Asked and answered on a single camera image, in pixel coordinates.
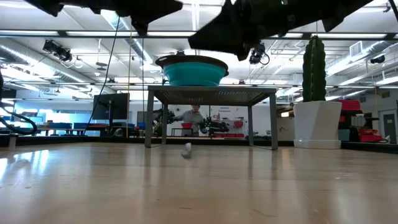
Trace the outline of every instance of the cactus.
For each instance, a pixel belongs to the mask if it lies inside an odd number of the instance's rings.
[[[325,101],[325,45],[313,36],[305,48],[303,64],[303,101]]]

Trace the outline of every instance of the white planter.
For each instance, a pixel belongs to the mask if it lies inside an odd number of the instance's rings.
[[[338,122],[341,103],[314,101],[294,106],[294,146],[308,149],[340,149]]]

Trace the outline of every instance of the man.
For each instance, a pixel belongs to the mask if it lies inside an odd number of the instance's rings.
[[[175,121],[183,121],[184,123],[192,123],[192,135],[191,130],[182,130],[182,136],[194,136],[199,137],[199,123],[203,122],[203,116],[199,112],[200,105],[192,105],[192,110],[188,110],[176,116]],[[206,134],[207,129],[203,128],[200,130],[202,133]]]

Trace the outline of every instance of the computer monitor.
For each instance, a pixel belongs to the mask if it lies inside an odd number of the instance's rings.
[[[93,119],[127,119],[128,102],[128,93],[96,95],[93,103]],[[109,117],[109,109],[113,111],[112,118]]]

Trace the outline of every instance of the teal bowl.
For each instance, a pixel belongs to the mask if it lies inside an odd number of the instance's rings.
[[[218,86],[228,75],[224,62],[206,56],[168,55],[156,60],[172,86]]]

